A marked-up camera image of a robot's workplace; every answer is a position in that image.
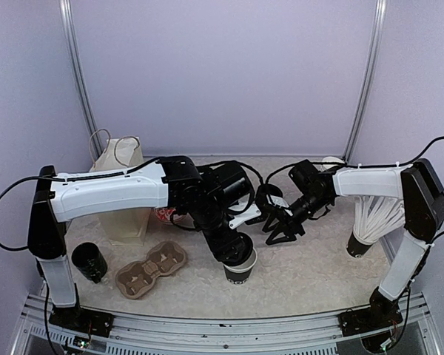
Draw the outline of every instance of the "bag handle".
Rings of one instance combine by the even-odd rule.
[[[107,135],[109,136],[109,139],[107,140],[107,146],[105,147],[105,149],[104,149],[104,151],[102,152],[102,154],[104,154],[104,153],[107,151],[107,149],[109,148],[109,142],[110,142],[110,139],[112,139],[112,136],[110,135],[109,130],[108,130],[108,129],[105,129],[105,128],[97,129],[97,130],[96,130],[94,133],[92,133],[91,136],[89,137],[89,153],[90,153],[90,158],[92,159],[92,162],[93,162],[92,166],[93,166],[94,168],[95,168],[95,162],[97,161],[98,157],[97,157],[97,159],[94,159],[94,154],[92,153],[92,138],[93,138],[96,134],[98,134],[99,132],[102,132],[102,131],[106,132]]]
[[[136,138],[134,135],[126,135],[125,137],[120,138],[117,143],[115,143],[115,147],[113,148],[113,156],[115,158],[115,160],[117,161],[117,163],[125,166],[125,167],[130,167],[127,164],[122,163],[118,158],[117,158],[117,145],[123,140],[123,139],[127,139],[127,138],[133,138],[134,140],[136,140],[137,146],[133,149],[133,151],[135,151],[136,149],[138,149],[140,147],[140,140],[138,138]]]

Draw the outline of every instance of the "aluminum frame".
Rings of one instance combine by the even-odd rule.
[[[59,0],[61,8],[62,23],[64,25],[64,33],[66,35],[67,46],[73,65],[73,73],[75,84],[78,89],[79,99],[84,113],[84,120],[87,126],[89,135],[92,135],[98,130],[95,123],[94,115],[90,107],[89,96],[87,94],[87,88],[84,82],[84,75],[82,73],[81,61],[79,59],[79,51],[77,45],[77,39],[75,37],[73,12],[71,9],[70,0]],[[94,149],[94,153],[99,157],[103,152],[102,142],[98,135],[94,135],[91,138],[91,144]]]
[[[406,297],[400,302],[405,315]],[[196,355],[196,354],[336,354],[343,337],[337,315],[344,310],[304,316],[265,319],[181,319],[113,312],[110,337],[92,337],[89,354]],[[22,355],[30,336],[45,339],[44,298],[30,295],[16,329],[10,355]],[[408,323],[419,322],[428,355],[443,354],[435,324],[422,294],[411,295]],[[380,331],[362,334],[369,336]],[[50,325],[54,342],[65,344],[75,336],[86,337]]]
[[[363,77],[359,101],[355,110],[354,123],[352,125],[349,140],[347,141],[346,150],[343,154],[343,159],[346,162],[349,162],[352,158],[355,144],[357,143],[358,135],[360,134],[360,128],[365,116],[371,84],[374,79],[375,66],[377,64],[378,53],[380,51],[380,42],[383,33],[383,22],[385,20],[385,14],[386,0],[377,0],[377,8],[375,10],[373,29],[371,31],[370,48],[369,56],[367,58],[366,71]]]

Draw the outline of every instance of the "cardboard cup holder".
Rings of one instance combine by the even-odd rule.
[[[178,244],[162,242],[148,252],[145,261],[135,261],[120,269],[115,282],[126,298],[136,300],[153,288],[158,277],[173,274],[186,261],[186,252]]]

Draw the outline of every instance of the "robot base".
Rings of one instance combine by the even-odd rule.
[[[378,322],[371,321],[371,308],[362,308],[355,311],[346,311],[339,314],[340,328],[344,337],[377,331],[393,326],[393,322],[400,324],[403,321],[401,313],[393,309]]]
[[[53,306],[50,324],[71,331],[108,338],[113,325],[113,314],[81,308],[79,295],[75,287],[76,303],[74,307],[59,308]]]

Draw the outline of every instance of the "cable connector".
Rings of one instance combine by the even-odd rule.
[[[392,338],[388,338],[387,340],[385,340],[384,342],[382,342],[382,343],[380,344],[381,349],[382,349],[383,351],[386,351],[386,350],[387,350],[386,347],[387,347],[388,345],[390,345],[392,342],[393,342],[393,339],[392,339]]]

